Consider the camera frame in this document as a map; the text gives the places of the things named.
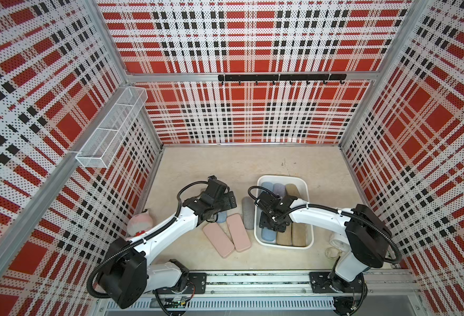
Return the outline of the brown glasses case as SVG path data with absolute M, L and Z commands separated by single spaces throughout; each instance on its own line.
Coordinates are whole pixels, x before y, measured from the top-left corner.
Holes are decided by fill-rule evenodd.
M 297 188 L 297 186 L 295 184 L 286 184 L 285 185 L 285 190 L 286 190 L 287 196 L 294 196 L 297 199 L 301 198 L 301 194 L 299 192 L 299 189 Z

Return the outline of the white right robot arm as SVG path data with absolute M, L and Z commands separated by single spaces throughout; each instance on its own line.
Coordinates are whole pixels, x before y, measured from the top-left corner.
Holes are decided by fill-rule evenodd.
M 337 209 L 311 204 L 296 196 L 279 197 L 262 186 L 251 186 L 248 195 L 260 209 L 260 227 L 284 233 L 293 224 L 319 227 L 344 238 L 345 249 L 335 262 L 328 279 L 320 284 L 333 292 L 344 293 L 359 280 L 362 289 L 364 272 L 381 268 L 384 263 L 398 264 L 402 251 L 393 241 L 390 230 L 365 205 Z

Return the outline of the pink glasses case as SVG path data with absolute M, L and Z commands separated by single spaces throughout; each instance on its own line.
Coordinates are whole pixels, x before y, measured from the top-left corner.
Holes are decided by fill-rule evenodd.
M 240 214 L 234 214 L 226 220 L 231 238 L 235 245 L 235 250 L 244 252 L 251 247 L 251 241 L 245 229 L 242 217 Z
M 222 258 L 234 252 L 235 245 L 217 223 L 208 223 L 202 230 Z

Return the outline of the light blue glasses case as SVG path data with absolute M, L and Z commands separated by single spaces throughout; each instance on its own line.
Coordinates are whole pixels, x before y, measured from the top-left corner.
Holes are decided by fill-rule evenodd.
M 273 192 L 274 184 L 272 182 L 263 182 L 260 186 L 268 192 Z

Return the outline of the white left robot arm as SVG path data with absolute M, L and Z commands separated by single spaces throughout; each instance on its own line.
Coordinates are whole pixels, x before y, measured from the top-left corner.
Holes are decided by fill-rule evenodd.
M 177 198 L 176 212 L 159 225 L 130 240 L 117 238 L 104 259 L 92 270 L 86 290 L 94 298 L 112 299 L 120 308 L 133 305 L 145 292 L 183 289 L 189 270 L 177 260 L 155 265 L 154 259 L 179 237 L 221 212 L 237 207 L 229 186 L 209 176 L 206 189 L 196 197 Z

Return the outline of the beige glasses case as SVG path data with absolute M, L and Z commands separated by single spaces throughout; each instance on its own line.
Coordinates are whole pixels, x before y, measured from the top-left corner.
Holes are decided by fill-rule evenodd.
M 287 226 L 285 232 L 277 232 L 276 237 L 277 245 L 279 246 L 292 246 L 292 226 Z

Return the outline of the grey glasses case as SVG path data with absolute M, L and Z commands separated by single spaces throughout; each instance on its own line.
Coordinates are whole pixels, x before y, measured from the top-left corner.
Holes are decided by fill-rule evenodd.
M 250 197 L 242 199 L 242 220 L 246 230 L 254 230 L 255 205 Z

